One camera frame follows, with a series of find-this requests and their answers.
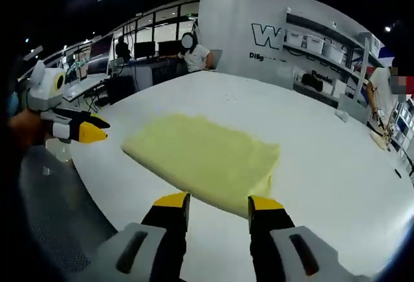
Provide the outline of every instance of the white shirt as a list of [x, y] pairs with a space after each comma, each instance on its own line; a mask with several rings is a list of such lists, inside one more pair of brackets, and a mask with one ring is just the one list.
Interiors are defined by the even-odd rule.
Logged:
[[[387, 126], [394, 106], [398, 101], [398, 96], [391, 92], [391, 88], [389, 86], [390, 76], [391, 73], [389, 72], [388, 67], [378, 67], [369, 79], [369, 81], [373, 84], [373, 87], [376, 88], [374, 92], [374, 100], [378, 110], [381, 110], [384, 114], [383, 116], [380, 115], [382, 122], [384, 123], [384, 127]], [[372, 118], [372, 112], [369, 123], [379, 132], [378, 124], [376, 120]]]
[[187, 63], [188, 72], [195, 72], [203, 70], [206, 67], [206, 58], [210, 51], [206, 48], [197, 44], [192, 53], [189, 50], [183, 55], [179, 53], [179, 58], [184, 58]]

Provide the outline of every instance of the window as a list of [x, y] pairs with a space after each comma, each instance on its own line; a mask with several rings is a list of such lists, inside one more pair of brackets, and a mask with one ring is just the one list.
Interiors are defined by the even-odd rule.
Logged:
[[158, 43], [161, 41], [175, 41], [175, 33], [177, 29], [177, 24], [172, 23], [170, 25], [160, 25], [155, 27], [154, 31], [154, 41], [155, 41], [155, 51], [158, 51]]
[[152, 29], [150, 27], [143, 28], [136, 33], [136, 42], [142, 43], [144, 41], [151, 41], [153, 37]]
[[176, 18], [178, 16], [178, 11], [178, 7], [160, 10], [159, 12], [155, 13], [155, 22]]
[[136, 24], [136, 28], [140, 29], [142, 27], [145, 27], [147, 25], [151, 25], [153, 22], [153, 14], [150, 14], [148, 16], [142, 17], [138, 19], [138, 23]]
[[193, 21], [185, 21], [185, 22], [180, 22], [180, 26], [179, 26], [179, 39], [182, 39], [182, 36], [184, 35], [184, 33], [187, 32], [191, 32], [193, 28]]
[[181, 16], [192, 17], [194, 14], [199, 15], [199, 2], [181, 5]]

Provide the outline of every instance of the shelf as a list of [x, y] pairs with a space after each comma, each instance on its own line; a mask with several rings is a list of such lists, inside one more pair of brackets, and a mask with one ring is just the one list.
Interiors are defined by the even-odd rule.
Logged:
[[328, 57], [322, 56], [321, 54], [318, 54], [316, 52], [313, 52], [313, 51], [311, 51], [309, 49], [306, 49], [304, 47], [299, 47], [299, 46], [296, 46], [296, 45], [292, 45], [292, 44], [289, 44], [289, 43], [286, 43], [286, 42], [283, 43], [283, 46], [286, 47], [286, 48], [289, 48], [289, 49], [293, 49], [293, 50], [302, 52], [302, 53], [307, 54], [308, 56], [312, 56], [312, 57], [314, 57], [314, 58], [316, 58], [318, 60], [322, 60], [322, 61], [328, 63], [329, 65], [331, 65], [333, 67], [336, 67], [337, 69], [342, 70], [344, 73], [346, 73], [348, 75], [351, 75], [351, 76], [354, 76], [357, 79], [360, 78], [359, 75], [357, 75], [357, 73], [351, 71], [345, 65], [342, 65], [340, 63], [337, 63], [337, 62], [329, 59]]
[[[332, 38], [347, 47], [351, 47], [353, 49], [365, 49], [365, 46], [356, 39], [350, 38], [349, 36], [346, 36], [345, 34], [342, 34], [333, 28], [327, 27], [321, 23], [315, 22], [305, 17], [294, 14], [287, 14], [286, 22], [323, 34], [324, 36]], [[384, 67], [384, 65], [371, 53], [369, 53], [368, 60], [375, 67]]]
[[293, 83], [293, 90], [300, 94], [308, 96], [309, 98], [325, 103], [335, 109], [338, 107], [339, 99], [331, 96], [330, 94], [326, 94], [323, 91], [319, 92], [311, 86], [302, 84], [300, 81], [295, 81]]

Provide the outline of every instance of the cable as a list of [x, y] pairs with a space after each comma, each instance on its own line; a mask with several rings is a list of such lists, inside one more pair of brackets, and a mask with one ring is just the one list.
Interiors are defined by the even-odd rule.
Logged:
[[138, 89], [138, 91], [137, 91], [137, 92], [140, 92], [140, 86], [139, 86], [139, 84], [138, 84], [138, 81], [136, 80], [136, 67], [135, 67], [135, 65], [134, 65], [134, 71], [135, 71], [134, 80], [135, 80], [135, 83], [136, 83], [136, 87], [137, 87], [137, 89]]
[[27, 98], [27, 95], [28, 95], [29, 90], [31, 90], [31, 87], [29, 87], [29, 88], [26, 90], [26, 107], [28, 107], [28, 98]]

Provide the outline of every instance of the storage bin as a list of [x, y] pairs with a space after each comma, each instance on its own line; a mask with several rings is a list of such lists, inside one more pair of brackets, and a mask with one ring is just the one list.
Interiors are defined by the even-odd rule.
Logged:
[[334, 86], [332, 86], [330, 83], [327, 83], [326, 81], [323, 82], [323, 89], [322, 92], [331, 95], [331, 93], [334, 90]]
[[340, 80], [336, 80], [335, 81], [335, 86], [334, 89], [332, 90], [332, 96], [334, 98], [339, 99], [339, 96], [341, 94], [345, 94], [345, 89], [347, 88], [347, 84], [340, 81]]
[[322, 54], [337, 63], [341, 63], [343, 59], [343, 51], [328, 43], [324, 44]]
[[303, 34], [293, 30], [286, 29], [286, 42], [291, 45], [302, 47]]
[[306, 48], [317, 54], [322, 54], [324, 43], [325, 41], [323, 39], [317, 38], [316, 36], [313, 36], [313, 35], [306, 36]]

